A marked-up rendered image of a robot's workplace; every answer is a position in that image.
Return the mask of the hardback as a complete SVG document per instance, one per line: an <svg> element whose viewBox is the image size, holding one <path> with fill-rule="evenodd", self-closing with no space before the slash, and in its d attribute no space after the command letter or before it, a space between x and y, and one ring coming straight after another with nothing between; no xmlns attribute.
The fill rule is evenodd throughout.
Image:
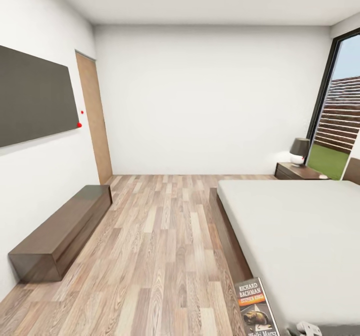
<svg viewBox="0 0 360 336"><path fill-rule="evenodd" d="M246 336L281 336L261 278L234 284Z"/></svg>

